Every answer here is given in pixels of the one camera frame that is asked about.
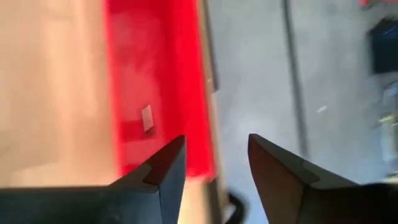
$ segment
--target gray floor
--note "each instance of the gray floor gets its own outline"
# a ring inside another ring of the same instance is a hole
[[[264,223],[247,157],[249,133],[300,154],[281,1],[211,0],[210,25],[220,90],[223,172],[249,205],[245,223]],[[359,183],[381,180],[381,80],[370,74],[366,31],[398,12],[357,1],[292,1],[298,79],[302,87],[309,159]]]

